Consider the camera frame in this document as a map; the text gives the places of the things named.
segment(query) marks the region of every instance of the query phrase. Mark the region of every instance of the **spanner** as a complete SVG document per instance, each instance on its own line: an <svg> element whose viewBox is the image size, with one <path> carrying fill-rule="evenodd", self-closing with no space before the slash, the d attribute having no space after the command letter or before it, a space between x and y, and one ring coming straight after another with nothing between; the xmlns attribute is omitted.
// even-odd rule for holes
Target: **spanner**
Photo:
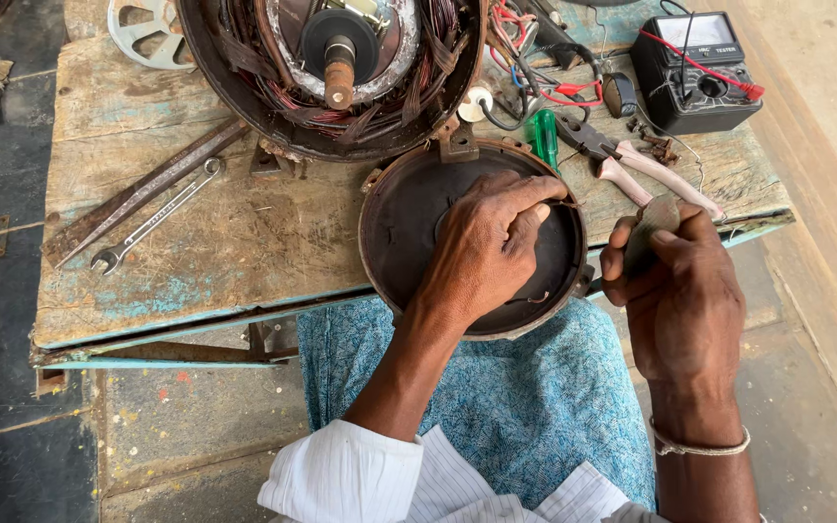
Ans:
<svg viewBox="0 0 837 523"><path fill-rule="evenodd" d="M158 210L157 213L148 219L141 227L135 229L135 231L125 238L122 243L97 252L96 255L92 257L92 263L89 268L95 269L99 262L105 262L106 267L105 271L102 272L102 275L105 277L115 272L115 270L122 265L124 256L127 255L134 248L134 246L138 244L138 242L143 240L146 235L156 229L157 225L160 225L164 220L167 220L173 211L186 203L186 200L192 198L192 196L195 195L199 189L203 188L203 185L208 184L209 181L215 178L215 175L224 171L224 160L218 159L215 156L206 160L202 166L202 174L197 176L195 180L180 191L177 196L173 196L173 198L171 198L170 201L164 205L164 207L160 208L160 210Z"/></svg>

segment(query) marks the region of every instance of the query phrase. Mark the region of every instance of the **wooden workbench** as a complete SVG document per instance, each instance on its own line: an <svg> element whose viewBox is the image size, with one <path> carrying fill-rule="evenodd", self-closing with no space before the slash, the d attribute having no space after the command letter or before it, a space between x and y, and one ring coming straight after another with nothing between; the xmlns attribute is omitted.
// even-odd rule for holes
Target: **wooden workbench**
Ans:
<svg viewBox="0 0 837 523"><path fill-rule="evenodd" d="M88 37L65 45L58 64L45 239L231 114L201 72L159 71L130 60L104 29L104 6L82 4L67 1L71 37ZM577 26L575 38L598 51L603 31L591 12L561 6L564 19ZM656 0L600 13L609 29L607 49L630 45L640 24L660 14ZM609 65L634 78L627 55ZM589 75L585 66L557 74L581 83ZM569 113L579 118L578 109ZM593 111L590 124L613 139L640 143L626 120L611 118L605 108ZM474 133L530 139L523 130L506 133L485 121ZM92 255L118 243L169 195L64 268L42 260L31 362L85 366L93 354L113 349L371 295L356 226L361 184L376 166L313 162L295 178L253 177L248 168L256 136L226 149L225 175L152 232L116 274L90 271ZM720 226L727 241L793 221L786 191L747 124L684 139L702 157L705 194L727 212ZM683 160L674 170L698 186L693 157L678 152ZM562 143L560 171L583 202L590 247L599 248L615 220L636 207L613 184L596 180L584 158L571 155ZM652 194L666 192L645 175L634 177Z"/></svg>

